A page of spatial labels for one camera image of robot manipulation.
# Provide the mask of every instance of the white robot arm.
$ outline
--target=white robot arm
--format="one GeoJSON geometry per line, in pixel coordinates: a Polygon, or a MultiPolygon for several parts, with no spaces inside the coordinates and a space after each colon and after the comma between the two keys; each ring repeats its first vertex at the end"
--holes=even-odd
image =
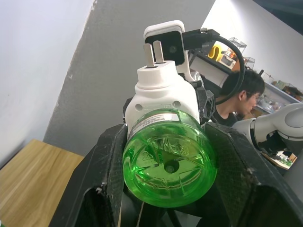
{"type": "Polygon", "coordinates": [[[274,153],[288,147],[298,156],[303,148],[303,103],[287,105],[257,119],[236,122],[233,128],[244,133],[258,150],[274,153]]]}

